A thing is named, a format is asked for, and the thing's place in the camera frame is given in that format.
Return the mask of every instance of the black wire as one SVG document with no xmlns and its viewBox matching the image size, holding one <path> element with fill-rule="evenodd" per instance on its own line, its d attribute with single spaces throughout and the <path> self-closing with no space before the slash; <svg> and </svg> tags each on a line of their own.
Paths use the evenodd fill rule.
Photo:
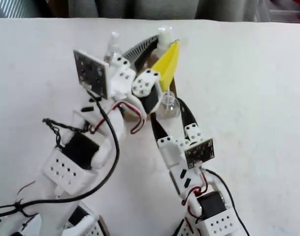
<svg viewBox="0 0 300 236">
<path fill-rule="evenodd" d="M 79 132 L 79 133 L 86 133 L 87 131 L 89 131 L 89 125 L 88 125 L 87 122 L 85 123 L 83 129 L 68 126 L 68 125 L 65 125 L 63 123 L 59 123 L 59 122 L 54 121 L 53 119 L 49 119 L 49 118 L 43 119 L 43 122 L 46 125 L 48 125 L 48 127 L 56 134 L 56 146 L 59 147 L 60 149 L 63 149 L 63 146 L 60 144 L 61 135 L 60 135 L 60 129 L 57 126 L 59 126 L 61 128 L 69 129 L 69 130 L 74 131 L 74 132 Z"/>
<path fill-rule="evenodd" d="M 243 221 L 241 220 L 241 218 L 239 217 L 239 215 L 238 215 L 238 213 L 237 213 L 237 210 L 236 210 L 236 207 L 235 207 L 235 203 L 234 203 L 233 196 L 232 196 L 231 192 L 229 191 L 229 189 L 228 189 L 228 187 L 227 187 L 225 181 L 221 178 L 221 176 L 219 176 L 219 175 L 218 175 L 217 173 L 215 173 L 214 171 L 211 171 L 211 170 L 208 170 L 208 169 L 205 169 L 205 171 L 207 171 L 207 172 L 209 172 L 210 174 L 216 176 L 216 177 L 222 182 L 222 184 L 223 184 L 224 187 L 226 188 L 226 191 L 227 191 L 227 193 L 228 193 L 228 195 L 229 195 L 230 201 L 232 202 L 233 209 L 234 209 L 234 211 L 235 211 L 235 214 L 236 214 L 236 216 L 237 216 L 237 218 L 238 218 L 240 224 L 242 225 L 242 227 L 243 227 L 245 233 L 247 234 L 247 236 L 250 236 L 250 234 L 249 234 L 249 232 L 248 232 L 246 226 L 244 225 Z"/>
<path fill-rule="evenodd" d="M 67 199 L 52 199 L 52 200 L 35 200 L 35 201 L 30 201 L 30 202 L 27 202 L 27 203 L 23 203 L 23 204 L 17 204 L 17 206 L 14 206 L 14 205 L 7 205 L 9 207 L 15 207 L 14 210 L 10 210 L 10 211 L 7 211 L 7 212 L 4 212 L 4 213 L 0 213 L 0 217 L 4 217 L 4 216 L 8 216 L 8 215 L 12 215 L 12 214 L 15 214 L 17 213 L 18 211 L 21 211 L 26 208 L 26 207 L 29 207 L 29 206 L 32 206 L 32 205 L 35 205 L 35 204 L 44 204 L 44 203 L 48 203 L 48 204 L 52 204 L 52 203 L 70 203 L 70 202 L 75 202 L 75 201 L 79 201 L 79 200 L 82 200 L 90 195 L 92 195 L 93 193 L 95 193 L 96 191 L 98 191 L 101 187 L 104 186 L 104 184 L 108 181 L 108 179 L 110 178 L 110 176 L 112 175 L 112 173 L 114 172 L 117 164 L 118 164 L 118 160 L 119 160 L 119 154 L 120 154 L 120 150 L 119 150 L 119 142 L 118 142 L 118 138 L 117 138 L 117 135 L 116 135 L 116 132 L 114 130 L 114 127 L 113 125 L 111 124 L 111 121 L 109 120 L 109 117 L 107 116 L 106 112 L 103 110 L 103 108 L 101 107 L 100 105 L 100 100 L 99 98 L 96 98 L 94 97 L 91 93 L 89 93 L 92 98 L 95 100 L 96 102 L 96 105 L 98 106 L 104 120 L 106 121 L 106 123 L 108 124 L 109 126 L 109 129 L 111 131 L 111 134 L 114 138 L 114 142 L 115 142 L 115 148 L 116 148 L 116 156 L 115 156 L 115 160 L 114 160 L 114 163 L 109 171 L 109 173 L 105 176 L 105 178 L 96 186 L 94 187 L 93 189 L 91 189 L 90 191 L 84 193 L 84 194 L 81 194 L 77 197 L 73 197 L 73 198 L 67 198 Z"/>
</svg>

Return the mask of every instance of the white surface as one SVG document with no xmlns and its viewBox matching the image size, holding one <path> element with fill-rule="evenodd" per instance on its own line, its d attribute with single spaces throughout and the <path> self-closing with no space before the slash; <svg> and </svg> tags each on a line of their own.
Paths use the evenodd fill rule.
<svg viewBox="0 0 300 236">
<path fill-rule="evenodd" d="M 124 52 L 166 24 L 188 42 L 177 93 L 214 138 L 207 166 L 227 182 L 251 235 L 300 235 L 300 25 L 0 20 L 0 205 L 52 152 L 55 136 L 42 118 L 71 122 L 81 90 L 72 50 L 102 58 L 116 31 Z M 113 236 L 171 235 L 185 208 L 149 122 L 127 135 L 114 175 L 87 202 Z"/>
</svg>

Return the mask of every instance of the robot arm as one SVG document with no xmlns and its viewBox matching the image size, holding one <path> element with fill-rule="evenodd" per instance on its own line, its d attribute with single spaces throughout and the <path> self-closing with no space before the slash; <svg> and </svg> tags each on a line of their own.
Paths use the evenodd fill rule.
<svg viewBox="0 0 300 236">
<path fill-rule="evenodd" d="M 203 169 L 203 163 L 214 158 L 213 140 L 203 136 L 190 109 L 178 98 L 184 137 L 168 135 L 151 114 L 158 148 L 169 170 L 182 205 L 187 213 L 174 236 L 239 235 L 234 204 L 222 194 L 216 174 Z"/>
<path fill-rule="evenodd" d="M 83 218 L 70 229 L 66 229 L 66 222 L 77 211 L 80 200 L 97 191 L 109 178 L 107 175 L 98 186 L 90 189 L 98 170 L 116 149 L 110 174 L 114 170 L 119 157 L 118 143 L 125 136 L 119 105 L 124 104 L 140 118 L 131 133 L 141 129 L 147 114 L 159 105 L 164 92 L 162 87 L 171 81 L 176 68 L 178 43 L 175 42 L 167 53 L 157 62 L 156 70 L 148 69 L 136 77 L 136 72 L 124 57 L 114 57 L 109 66 L 74 51 L 79 82 L 89 95 L 75 107 L 72 126 L 44 120 L 56 134 L 57 146 L 33 184 L 20 191 L 13 205 L 15 209 L 0 214 L 0 217 L 6 216 L 0 225 L 0 236 L 20 235 L 21 226 L 33 217 L 25 230 L 41 219 L 39 236 L 82 236 L 83 230 L 88 232 L 92 227 L 98 228 L 92 226 L 93 219 L 99 219 L 96 212 L 91 212 L 88 214 L 91 217 Z M 62 139 L 58 126 L 70 129 Z M 93 136 L 84 134 L 87 126 Z"/>
<path fill-rule="evenodd" d="M 151 114 L 157 145 L 182 204 L 188 208 L 174 235 L 224 236 L 237 230 L 232 206 L 225 204 L 217 183 L 201 167 L 201 163 L 214 158 L 213 140 L 202 137 L 181 99 L 184 137 L 169 136 L 156 120 L 154 112 L 172 81 L 179 53 L 175 41 L 152 68 L 140 73 L 157 43 L 157 36 L 144 40 L 123 56 L 113 57 L 110 65 L 74 51 L 79 83 L 88 95 L 75 107 L 72 126 L 44 120 L 56 134 L 57 146 L 33 184 L 19 192 L 14 212 L 0 214 L 6 216 L 0 236 L 109 235 L 102 218 L 81 199 L 103 186 L 116 166 L 118 143 L 125 137 L 120 105 L 139 117 L 132 134 L 142 128 L 147 114 Z M 57 126 L 69 129 L 62 139 Z M 86 127 L 94 135 L 84 134 Z M 99 170 L 114 156 L 109 174 L 91 189 Z M 27 227 L 19 233 L 22 225 Z"/>
</svg>

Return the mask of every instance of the clear plastic bottle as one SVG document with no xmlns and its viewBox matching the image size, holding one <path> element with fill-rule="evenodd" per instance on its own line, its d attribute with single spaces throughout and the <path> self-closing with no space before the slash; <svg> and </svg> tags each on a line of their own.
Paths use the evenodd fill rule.
<svg viewBox="0 0 300 236">
<path fill-rule="evenodd" d="M 176 118 L 180 114 L 179 102 L 175 97 L 175 94 L 168 90 L 156 110 L 158 119 Z"/>
<path fill-rule="evenodd" d="M 116 32 L 112 32 L 107 46 L 107 51 L 104 56 L 104 61 L 107 62 L 108 64 L 110 64 L 113 57 L 122 56 L 122 52 L 118 44 L 118 39 L 119 39 L 119 34 Z"/>
<path fill-rule="evenodd" d="M 169 49 L 170 45 L 174 42 L 172 35 L 172 27 L 161 27 L 159 29 L 159 41 L 157 48 L 152 52 L 147 66 L 151 68 L 161 56 Z M 156 111 L 157 117 L 160 119 L 175 118 L 180 114 L 180 106 L 175 94 L 168 89 L 162 98 L 162 101 Z"/>
</svg>

